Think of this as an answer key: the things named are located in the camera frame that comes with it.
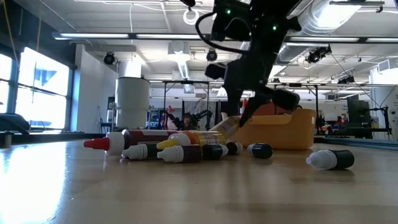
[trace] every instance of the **yellow container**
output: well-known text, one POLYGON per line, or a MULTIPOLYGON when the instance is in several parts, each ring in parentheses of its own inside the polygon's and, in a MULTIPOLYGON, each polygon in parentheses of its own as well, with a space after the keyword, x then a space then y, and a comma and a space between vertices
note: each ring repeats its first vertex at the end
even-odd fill
POLYGON ((229 140, 244 147, 270 144, 274 149, 306 150, 313 145, 314 110, 295 110, 292 115, 253 116, 229 140))

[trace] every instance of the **table surface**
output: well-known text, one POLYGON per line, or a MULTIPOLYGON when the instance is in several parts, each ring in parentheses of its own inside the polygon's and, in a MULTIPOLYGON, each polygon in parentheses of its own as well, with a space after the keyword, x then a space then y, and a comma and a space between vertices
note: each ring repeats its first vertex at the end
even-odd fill
POLYGON ((0 223, 396 223, 398 151, 350 149, 349 170, 311 150, 222 161, 124 161, 81 141, 0 149, 0 223))

